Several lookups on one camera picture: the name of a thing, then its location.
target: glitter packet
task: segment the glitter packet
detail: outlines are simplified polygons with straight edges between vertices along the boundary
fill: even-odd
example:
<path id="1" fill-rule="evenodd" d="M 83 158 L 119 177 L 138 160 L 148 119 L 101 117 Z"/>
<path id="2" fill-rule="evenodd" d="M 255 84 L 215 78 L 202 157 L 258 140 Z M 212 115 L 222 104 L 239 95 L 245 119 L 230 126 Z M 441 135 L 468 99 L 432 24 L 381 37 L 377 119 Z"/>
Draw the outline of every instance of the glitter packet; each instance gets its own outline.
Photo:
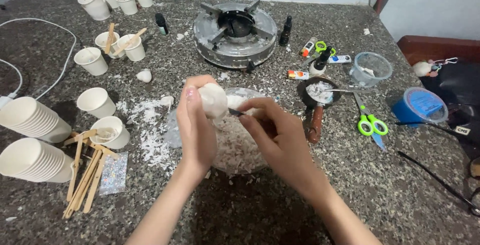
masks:
<path id="1" fill-rule="evenodd" d="M 128 152 L 117 153 L 119 158 L 113 160 L 107 156 L 102 171 L 99 195 L 121 193 L 125 191 L 127 178 Z"/>

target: lid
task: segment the lid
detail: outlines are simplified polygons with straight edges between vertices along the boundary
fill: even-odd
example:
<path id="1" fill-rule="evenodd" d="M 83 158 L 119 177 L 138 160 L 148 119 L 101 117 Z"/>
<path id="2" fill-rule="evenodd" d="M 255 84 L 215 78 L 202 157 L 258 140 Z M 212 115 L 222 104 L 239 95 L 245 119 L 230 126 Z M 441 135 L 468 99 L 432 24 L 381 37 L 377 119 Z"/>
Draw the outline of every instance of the lid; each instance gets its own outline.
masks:
<path id="1" fill-rule="evenodd" d="M 445 102 L 435 93 L 421 87 L 410 87 L 403 95 L 405 104 L 424 120 L 440 123 L 447 119 Z"/>

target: scissors handle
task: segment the scissors handle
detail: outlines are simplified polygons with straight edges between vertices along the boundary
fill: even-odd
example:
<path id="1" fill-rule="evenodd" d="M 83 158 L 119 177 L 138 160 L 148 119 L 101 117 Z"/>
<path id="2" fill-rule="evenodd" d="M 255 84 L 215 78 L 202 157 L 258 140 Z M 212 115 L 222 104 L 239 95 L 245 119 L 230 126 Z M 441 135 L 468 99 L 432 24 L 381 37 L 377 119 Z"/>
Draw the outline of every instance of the scissors handle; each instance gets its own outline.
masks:
<path id="1" fill-rule="evenodd" d="M 369 114 L 367 118 L 368 120 L 370 120 L 370 123 L 373 126 L 373 131 L 375 133 L 379 135 L 386 135 L 388 133 L 388 127 L 383 121 L 377 119 L 373 114 Z"/>
<path id="2" fill-rule="evenodd" d="M 370 136 L 374 133 L 374 128 L 372 124 L 367 120 L 367 117 L 365 115 L 360 115 L 360 121 L 358 122 L 358 131 L 360 131 L 361 134 L 365 136 Z"/>
<path id="3" fill-rule="evenodd" d="M 327 49 L 327 44 L 324 41 L 318 41 L 315 43 L 315 51 L 320 52 L 320 51 L 325 51 Z M 335 51 L 334 48 L 332 48 L 332 51 L 330 53 L 330 56 L 335 55 L 337 51 Z"/>

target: scissors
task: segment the scissors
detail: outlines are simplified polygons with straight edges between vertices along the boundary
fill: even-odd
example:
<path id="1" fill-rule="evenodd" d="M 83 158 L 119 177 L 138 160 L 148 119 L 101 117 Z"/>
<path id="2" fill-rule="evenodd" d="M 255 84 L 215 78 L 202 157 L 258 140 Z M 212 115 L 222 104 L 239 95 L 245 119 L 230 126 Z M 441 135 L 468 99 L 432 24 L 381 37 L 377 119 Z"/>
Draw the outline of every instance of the scissors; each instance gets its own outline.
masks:
<path id="1" fill-rule="evenodd" d="M 313 60 L 315 60 L 320 56 L 320 53 L 322 51 L 325 51 L 326 49 L 327 49 L 327 44 L 325 44 L 325 42 L 317 41 L 317 43 L 315 43 L 315 52 L 301 64 L 301 67 L 305 67 L 306 65 L 310 64 Z M 332 48 L 330 56 L 335 55 L 336 53 L 337 51 L 335 51 L 335 49 Z"/>
<path id="2" fill-rule="evenodd" d="M 358 131 L 365 136 L 370 136 L 374 132 L 378 135 L 386 135 L 388 133 L 387 125 L 383 121 L 376 119 L 375 116 L 370 113 L 357 93 L 353 93 L 353 95 L 355 96 L 358 108 L 360 109 L 360 121 L 357 125 Z"/>

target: granite countertop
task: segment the granite countertop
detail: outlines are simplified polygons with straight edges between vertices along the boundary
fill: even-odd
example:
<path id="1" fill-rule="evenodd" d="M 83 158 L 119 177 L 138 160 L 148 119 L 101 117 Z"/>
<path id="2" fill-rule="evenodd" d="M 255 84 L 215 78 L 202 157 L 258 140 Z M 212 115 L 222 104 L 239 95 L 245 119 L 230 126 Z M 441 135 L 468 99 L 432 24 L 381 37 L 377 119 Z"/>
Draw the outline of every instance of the granite countertop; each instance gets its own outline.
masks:
<path id="1" fill-rule="evenodd" d="M 107 60 L 108 71 L 91 76 L 70 60 L 63 79 L 39 101 L 57 111 L 75 131 L 85 131 L 96 120 L 76 108 L 76 98 L 92 87 L 107 89 L 114 100 L 157 99 L 161 95 L 178 98 L 187 76 L 210 74 L 221 70 L 199 56 L 190 28 L 200 12 L 200 3 L 219 0 L 155 0 L 155 5 L 125 16 L 115 9 L 103 22 L 93 21 L 76 0 L 13 0 L 0 11 L 0 22 L 36 17 L 52 21 L 73 32 L 78 39 L 74 54 L 83 45 L 94 47 L 95 37 L 115 22 L 121 34 L 136 33 L 148 27 L 142 36 L 146 58 L 131 62 L 125 56 Z M 277 47 L 272 57 L 251 75 L 229 71 L 220 81 L 224 87 L 263 89 L 269 96 L 279 96 L 285 110 L 304 115 L 305 107 L 296 94 L 299 81 L 286 79 L 286 71 L 298 70 L 297 51 L 312 36 L 334 46 L 339 54 L 354 57 L 373 51 L 393 65 L 393 75 L 362 95 L 364 102 L 390 128 L 385 137 L 387 152 L 358 133 L 359 113 L 351 95 L 324 113 L 320 143 L 313 146 L 315 163 L 325 170 L 333 187 L 384 244 L 472 244 L 480 239 L 480 224 L 465 205 L 459 203 L 420 168 L 399 157 L 397 150 L 417 158 L 458 191 L 468 193 L 478 184 L 467 180 L 466 157 L 453 137 L 432 128 L 417 130 L 396 127 L 390 106 L 410 86 L 421 83 L 374 11 L 367 6 L 262 2 L 259 8 L 272 15 L 279 27 L 286 15 L 293 16 L 289 51 Z M 162 36 L 156 29 L 154 14 L 162 12 L 171 33 Z M 363 35 L 369 28 L 372 35 Z M 177 33 L 190 34 L 177 40 Z M 24 21 L 1 27 L 0 58 L 15 64 L 24 76 L 21 95 L 38 94 L 38 89 L 52 84 L 61 72 L 73 39 L 57 27 Z M 352 83 L 347 71 L 351 65 L 330 65 L 326 76 L 341 87 Z M 135 74 L 144 68 L 152 71 L 153 81 L 145 84 Z M 16 73 L 0 66 L 0 93 L 16 88 Z M 167 108 L 157 108 L 161 123 Z M 116 116 L 125 119 L 125 113 Z M 141 130 L 130 126 L 126 191 L 96 196 L 91 213 L 75 212 L 63 220 L 68 183 L 33 183 L 1 178 L 0 239 L 3 244 L 122 244 L 162 191 L 169 177 L 159 166 L 148 166 L 139 148 Z M 0 148 L 23 136 L 0 128 Z M 74 155 L 68 148 L 66 153 Z M 174 161 L 179 149 L 171 151 Z M 246 184 L 255 178 L 253 183 Z M 212 169 L 188 200 L 173 234 L 172 244 L 277 244 L 331 243 L 321 220 L 291 188 L 270 169 L 231 179 Z M 7 217 L 17 217 L 6 222 Z"/>

